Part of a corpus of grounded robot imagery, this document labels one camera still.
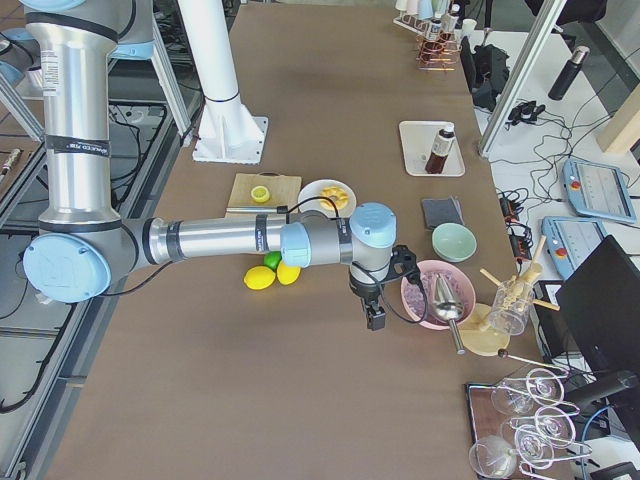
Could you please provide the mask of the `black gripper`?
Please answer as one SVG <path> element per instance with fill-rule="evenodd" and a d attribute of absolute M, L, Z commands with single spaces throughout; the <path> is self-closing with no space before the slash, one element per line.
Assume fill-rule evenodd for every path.
<path fill-rule="evenodd" d="M 395 245 L 382 253 L 380 261 L 368 266 L 354 261 L 349 267 L 349 286 L 363 303 L 368 330 L 383 329 L 386 312 L 380 301 L 384 287 L 402 278 L 417 275 L 416 255 L 406 245 Z"/>

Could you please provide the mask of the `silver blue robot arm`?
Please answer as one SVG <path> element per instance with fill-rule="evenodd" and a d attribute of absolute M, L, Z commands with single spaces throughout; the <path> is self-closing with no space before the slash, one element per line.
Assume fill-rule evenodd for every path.
<path fill-rule="evenodd" d="M 112 1 L 28 1 L 41 49 L 49 205 L 27 247 L 31 285 L 60 302 L 110 294 L 133 271 L 197 257 L 280 251 L 292 267 L 344 264 L 372 330 L 383 327 L 386 283 L 418 283 L 414 254 L 396 243 L 394 213 L 366 203 L 348 218 L 286 211 L 248 219 L 125 220 L 110 200 L 107 59 L 137 19 Z"/>

